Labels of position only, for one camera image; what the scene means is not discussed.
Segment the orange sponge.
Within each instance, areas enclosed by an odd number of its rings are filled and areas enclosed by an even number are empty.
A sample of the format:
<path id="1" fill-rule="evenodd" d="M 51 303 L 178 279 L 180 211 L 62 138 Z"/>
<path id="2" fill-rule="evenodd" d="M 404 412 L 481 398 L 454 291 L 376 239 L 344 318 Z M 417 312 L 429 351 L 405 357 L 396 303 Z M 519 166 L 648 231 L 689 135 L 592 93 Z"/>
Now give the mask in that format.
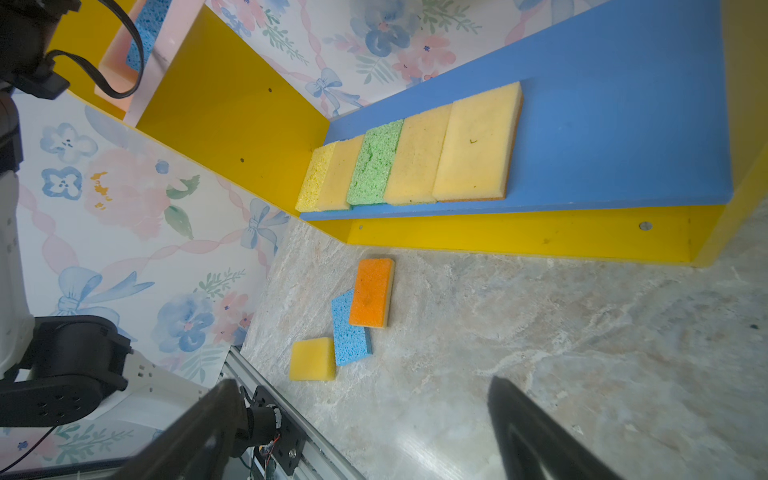
<path id="1" fill-rule="evenodd" d="M 363 259 L 356 275 L 349 324 L 384 329 L 388 326 L 395 261 Z"/>

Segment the small yellow sponge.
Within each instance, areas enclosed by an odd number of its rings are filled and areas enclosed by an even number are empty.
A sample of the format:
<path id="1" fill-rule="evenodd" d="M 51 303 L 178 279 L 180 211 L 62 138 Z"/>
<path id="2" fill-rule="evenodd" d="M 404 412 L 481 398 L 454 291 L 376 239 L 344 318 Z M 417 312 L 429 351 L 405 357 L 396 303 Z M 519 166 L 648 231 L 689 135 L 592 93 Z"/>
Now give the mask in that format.
<path id="1" fill-rule="evenodd" d="M 437 201 L 506 197 L 523 101 L 515 82 L 453 103 L 432 192 Z"/>

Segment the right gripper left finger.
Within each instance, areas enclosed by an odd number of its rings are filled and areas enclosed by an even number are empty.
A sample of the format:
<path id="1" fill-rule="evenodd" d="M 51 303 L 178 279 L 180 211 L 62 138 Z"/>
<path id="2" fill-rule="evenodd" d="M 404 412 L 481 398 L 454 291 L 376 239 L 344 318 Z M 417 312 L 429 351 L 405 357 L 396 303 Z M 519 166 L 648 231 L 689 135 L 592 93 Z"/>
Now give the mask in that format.
<path id="1" fill-rule="evenodd" d="M 237 456 L 245 400 L 236 381 L 218 383 L 164 433 L 127 461 L 114 479 L 221 479 Z"/>

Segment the yellow sponge with green back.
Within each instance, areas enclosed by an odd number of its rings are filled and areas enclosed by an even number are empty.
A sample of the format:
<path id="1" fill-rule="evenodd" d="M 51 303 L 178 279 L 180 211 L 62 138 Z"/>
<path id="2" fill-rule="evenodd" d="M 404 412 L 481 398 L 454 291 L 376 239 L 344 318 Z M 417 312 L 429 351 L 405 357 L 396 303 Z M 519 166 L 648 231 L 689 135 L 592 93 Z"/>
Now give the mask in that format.
<path id="1" fill-rule="evenodd" d="M 316 202 L 318 211 L 349 210 L 347 193 L 364 136 L 334 142 L 333 152 Z"/>

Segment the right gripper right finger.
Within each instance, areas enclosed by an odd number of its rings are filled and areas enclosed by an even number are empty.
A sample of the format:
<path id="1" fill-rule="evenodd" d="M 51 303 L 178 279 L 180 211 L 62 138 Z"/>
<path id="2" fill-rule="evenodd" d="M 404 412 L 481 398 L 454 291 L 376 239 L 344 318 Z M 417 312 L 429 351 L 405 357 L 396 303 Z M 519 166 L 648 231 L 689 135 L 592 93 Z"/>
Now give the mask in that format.
<path id="1" fill-rule="evenodd" d="M 617 479 L 510 380 L 495 376 L 488 410 L 508 479 Z"/>

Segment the bright yellow cellulose sponge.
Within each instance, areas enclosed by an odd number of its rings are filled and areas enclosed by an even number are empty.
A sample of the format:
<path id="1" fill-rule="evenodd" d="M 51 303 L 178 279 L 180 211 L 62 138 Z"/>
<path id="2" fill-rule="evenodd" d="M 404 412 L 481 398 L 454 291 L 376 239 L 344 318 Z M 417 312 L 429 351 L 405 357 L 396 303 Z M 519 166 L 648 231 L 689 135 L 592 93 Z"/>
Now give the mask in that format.
<path id="1" fill-rule="evenodd" d="M 295 206 L 298 212 L 306 213 L 318 210 L 317 202 L 320 191 L 327 176 L 336 145 L 337 143 L 334 142 L 323 145 L 313 151 Z"/>

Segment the yellow pink blue toy shelf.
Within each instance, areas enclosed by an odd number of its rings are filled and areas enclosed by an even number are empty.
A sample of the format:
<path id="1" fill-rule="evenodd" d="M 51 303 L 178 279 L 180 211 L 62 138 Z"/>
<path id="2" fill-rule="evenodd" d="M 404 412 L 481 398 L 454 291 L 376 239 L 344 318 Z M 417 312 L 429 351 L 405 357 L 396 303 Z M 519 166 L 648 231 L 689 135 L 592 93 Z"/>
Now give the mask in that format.
<path id="1" fill-rule="evenodd" d="M 113 114 L 293 211 L 312 150 L 510 83 L 502 201 L 306 214 L 351 245 L 708 266 L 767 197 L 763 1 L 177 1 Z"/>

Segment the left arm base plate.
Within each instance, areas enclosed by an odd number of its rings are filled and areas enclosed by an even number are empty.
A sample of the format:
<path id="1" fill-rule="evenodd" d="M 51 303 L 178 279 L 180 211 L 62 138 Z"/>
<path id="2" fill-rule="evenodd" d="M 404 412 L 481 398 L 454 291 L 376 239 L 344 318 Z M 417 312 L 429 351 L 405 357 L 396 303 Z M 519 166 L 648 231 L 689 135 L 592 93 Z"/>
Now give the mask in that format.
<path id="1" fill-rule="evenodd" d="M 307 435 L 265 387 L 239 387 L 244 416 L 238 424 L 233 457 L 250 470 L 251 479 L 290 478 L 297 469 Z"/>

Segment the pale yellow sponge underneath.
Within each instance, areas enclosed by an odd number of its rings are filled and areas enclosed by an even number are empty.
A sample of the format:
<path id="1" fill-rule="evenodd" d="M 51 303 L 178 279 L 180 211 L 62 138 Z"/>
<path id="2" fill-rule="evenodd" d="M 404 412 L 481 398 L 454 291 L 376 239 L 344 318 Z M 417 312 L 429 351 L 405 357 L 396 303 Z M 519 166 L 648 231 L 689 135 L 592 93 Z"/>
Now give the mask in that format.
<path id="1" fill-rule="evenodd" d="M 401 130 L 384 201 L 389 205 L 433 204 L 433 188 L 452 105 L 407 118 Z"/>

